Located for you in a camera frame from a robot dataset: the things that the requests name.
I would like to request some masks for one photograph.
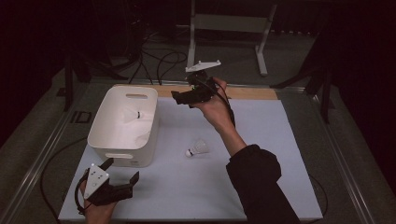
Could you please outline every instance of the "small black object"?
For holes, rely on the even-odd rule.
[[[172,97],[176,100],[178,105],[191,105],[206,102],[217,92],[216,82],[212,77],[207,76],[205,70],[188,75],[187,81],[190,85],[193,85],[191,91],[171,91]]]

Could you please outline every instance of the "black cable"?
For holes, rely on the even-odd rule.
[[[327,197],[326,190],[324,190],[324,188],[323,188],[323,186],[320,184],[320,182],[319,182],[318,180],[316,180],[311,174],[308,174],[308,175],[309,175],[309,177],[311,177],[313,180],[315,180],[315,182],[317,182],[317,184],[319,185],[320,189],[323,191],[326,204],[325,204],[325,207],[324,207],[324,211],[322,212],[322,215],[323,215],[323,217],[325,217],[326,214],[327,214],[327,210],[328,210],[328,208],[329,208],[329,198]],[[317,220],[308,222],[307,224],[312,224],[312,223],[315,223],[315,222],[318,222],[318,221],[320,221],[320,219],[317,219]]]
[[[74,142],[72,142],[72,143],[66,145],[65,147],[62,147],[62,148],[59,149],[58,151],[56,151],[56,152],[49,158],[49,160],[47,161],[46,165],[44,166],[43,172],[41,173],[41,176],[40,176],[40,193],[41,193],[41,196],[43,197],[44,202],[46,203],[47,207],[49,208],[49,210],[51,211],[53,217],[55,218],[56,223],[58,223],[58,224],[60,224],[61,221],[58,219],[58,215],[56,214],[55,209],[54,209],[54,208],[52,207],[52,205],[50,204],[50,201],[48,200],[48,198],[47,198],[47,196],[45,195],[45,192],[44,192],[44,186],[43,186],[44,174],[46,173],[46,170],[47,170],[47,168],[48,168],[50,162],[51,162],[59,153],[63,152],[63,151],[66,150],[67,148],[69,148],[69,147],[73,146],[74,144],[77,144],[77,143],[79,143],[79,142],[81,142],[81,141],[83,141],[83,140],[85,140],[85,139],[87,139],[87,137],[80,138],[80,139],[78,139],[78,140],[76,140],[76,141],[74,141]]]
[[[120,72],[122,70],[127,69],[130,66],[133,66],[136,63],[136,61],[133,61],[132,59],[128,58],[128,62],[126,63],[121,63],[121,64],[117,64],[117,65],[113,65],[113,66],[106,66],[104,64],[104,66],[106,66],[107,68],[111,69],[114,72]]]
[[[218,84],[218,86],[221,88],[221,90],[224,92],[225,95],[225,99],[227,100],[228,105],[230,104],[230,101],[228,101],[228,97],[227,94],[225,93],[225,90],[219,85],[219,83],[216,82],[216,84]]]
[[[143,66],[143,68],[146,71],[146,78],[148,78],[148,80],[151,83],[151,85],[154,85],[154,83],[152,82],[151,76],[149,75],[149,71],[148,71],[147,67],[143,64],[143,62],[142,62],[142,66]]]
[[[160,83],[160,85],[163,84],[163,76],[164,76],[169,70],[171,70],[172,68],[174,68],[174,67],[176,66],[176,63],[173,63],[172,66],[171,66],[170,68],[168,68],[162,75],[160,75],[160,66],[161,66],[161,64],[163,63],[163,61],[164,61],[164,59],[165,59],[166,57],[168,57],[169,55],[175,54],[175,53],[177,54],[177,59],[178,59],[178,53],[177,53],[177,52],[170,52],[170,53],[165,54],[165,55],[160,59],[160,61],[158,62],[158,65],[157,65],[157,78],[158,78],[158,82]]]
[[[157,73],[156,73],[156,76],[157,76],[157,79],[158,79],[158,82],[159,82],[160,85],[163,84],[163,76],[164,76],[166,73],[168,73],[168,72],[169,72],[172,68],[174,68],[178,63],[183,63],[183,62],[185,62],[185,61],[187,60],[187,54],[185,54],[185,53],[183,53],[183,52],[175,51],[175,50],[172,50],[172,49],[161,49],[161,50],[171,50],[172,52],[167,53],[167,54],[165,54],[164,56],[162,56],[161,58],[159,58],[159,57],[156,57],[156,56],[154,56],[154,55],[152,55],[152,54],[150,54],[150,53],[148,53],[148,52],[142,50],[143,53],[147,54],[148,56],[150,56],[150,57],[152,57],[152,58],[154,58],[154,59],[159,60],[159,63],[158,63],[158,65],[157,65]],[[174,61],[174,62],[166,61],[166,60],[165,60],[166,57],[169,57],[169,56],[172,55],[172,54],[176,54],[176,55],[177,55],[177,60]],[[183,58],[182,60],[180,60],[180,57],[179,57],[180,54],[184,56],[184,58]],[[170,68],[168,68],[165,72],[163,72],[163,73],[160,75],[160,67],[161,67],[161,64],[162,64],[162,63],[170,63],[170,64],[172,64],[172,66],[171,66]]]
[[[129,79],[128,84],[131,84],[132,80],[133,80],[134,77],[137,75],[137,72],[139,72],[140,67],[141,67],[142,64],[143,64],[143,62],[142,62],[142,54],[140,54],[138,61],[139,61],[139,65],[137,66],[136,70],[135,70],[134,73],[132,74],[131,79]]]
[[[87,179],[88,179],[88,170],[85,171],[82,178],[76,184],[75,194],[74,194],[78,213],[83,216],[85,216],[85,210],[87,210],[92,204],[92,203],[90,203],[87,207],[83,207],[83,206],[81,206],[81,204],[79,204],[79,201],[78,201],[79,187],[81,186],[82,182],[84,182],[84,180],[87,180]]]

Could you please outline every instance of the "hand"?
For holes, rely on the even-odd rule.
[[[225,90],[227,88],[227,82],[216,77],[213,77],[213,80],[220,86],[218,87],[218,93],[226,99]],[[230,129],[233,126],[227,105],[217,95],[214,95],[208,102],[197,103],[192,106],[199,108],[204,113],[207,121],[218,132],[224,129]]]
[[[216,77],[213,77],[213,80],[220,85],[218,93],[225,99],[227,82]],[[214,95],[208,102],[192,106],[199,108],[207,121],[215,127],[231,156],[247,146],[233,126],[227,105],[217,95]]]
[[[79,186],[79,190],[82,194],[84,194],[85,187],[87,185],[87,181],[83,181]],[[85,218],[87,223],[95,223],[95,224],[107,224],[110,222],[111,216],[113,214],[114,208],[117,203],[110,203],[107,205],[96,206],[87,200],[84,200],[85,210]]]

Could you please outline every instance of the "person's arm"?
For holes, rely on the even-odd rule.
[[[214,77],[226,97],[227,83]],[[231,158],[227,172],[250,223],[300,223],[276,181],[281,171],[276,156],[256,145],[247,146],[233,126],[228,108],[215,95],[210,101],[194,104],[219,133]]]
[[[82,182],[79,187],[81,193],[85,191],[87,181]],[[114,208],[117,203],[110,203],[107,205],[96,206],[87,200],[84,200],[85,209],[85,220],[87,224],[107,224],[110,222],[111,216],[113,215]]]
[[[218,93],[225,98],[224,91],[227,88],[227,82],[216,77],[213,77],[213,79],[221,86],[221,88],[218,88]],[[199,108],[204,113],[204,117],[220,134],[230,156],[233,156],[236,152],[247,146],[233,126],[227,106],[217,95],[213,96],[208,102],[194,104],[193,106]]]

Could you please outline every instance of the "metal stand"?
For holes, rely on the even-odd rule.
[[[194,65],[196,29],[262,33],[262,41],[256,46],[255,51],[260,68],[260,74],[264,77],[267,76],[268,72],[265,66],[264,57],[262,56],[262,51],[270,32],[275,12],[276,5],[272,5],[267,18],[196,14],[195,0],[191,0],[190,47],[187,67],[192,67]]]

